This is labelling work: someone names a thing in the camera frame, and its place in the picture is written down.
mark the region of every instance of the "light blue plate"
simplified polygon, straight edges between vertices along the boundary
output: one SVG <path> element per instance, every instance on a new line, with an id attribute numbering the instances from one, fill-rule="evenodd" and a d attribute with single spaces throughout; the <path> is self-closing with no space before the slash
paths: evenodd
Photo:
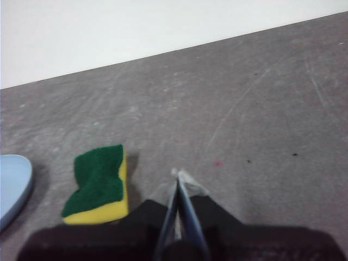
<path id="1" fill-rule="evenodd" d="M 32 186 L 32 165 L 20 155 L 1 155 L 0 230 L 15 217 L 25 203 Z"/>

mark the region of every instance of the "green scouring pad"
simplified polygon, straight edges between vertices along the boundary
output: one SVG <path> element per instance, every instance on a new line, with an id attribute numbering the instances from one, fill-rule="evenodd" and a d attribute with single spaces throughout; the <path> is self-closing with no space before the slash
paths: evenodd
<path id="1" fill-rule="evenodd" d="M 128 214 L 126 154 L 122 145 L 101 147 L 74 162 L 76 190 L 61 212 L 69 224 L 96 224 Z"/>

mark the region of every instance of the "sponge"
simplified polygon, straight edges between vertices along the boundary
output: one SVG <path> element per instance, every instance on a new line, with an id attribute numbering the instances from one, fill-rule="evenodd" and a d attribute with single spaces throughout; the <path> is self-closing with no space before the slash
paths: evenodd
<path id="1" fill-rule="evenodd" d="M 98 224 L 128 214 L 126 153 L 122 145 L 101 147 L 74 161 L 78 190 L 61 212 L 68 224 Z"/>

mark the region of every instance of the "white wall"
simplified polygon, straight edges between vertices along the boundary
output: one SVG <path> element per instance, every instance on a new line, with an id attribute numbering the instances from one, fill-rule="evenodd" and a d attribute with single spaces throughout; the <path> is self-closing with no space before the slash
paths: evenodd
<path id="1" fill-rule="evenodd" d="M 3 0 L 2 87 L 348 10 L 348 0 Z"/>

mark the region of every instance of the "red speck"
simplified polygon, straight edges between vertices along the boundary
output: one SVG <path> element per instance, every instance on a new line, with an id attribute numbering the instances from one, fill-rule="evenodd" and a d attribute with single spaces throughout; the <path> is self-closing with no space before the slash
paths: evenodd
<path id="1" fill-rule="evenodd" d="M 217 160 L 216 162 L 214 162 L 215 167 L 221 166 L 222 165 L 222 161 Z"/>

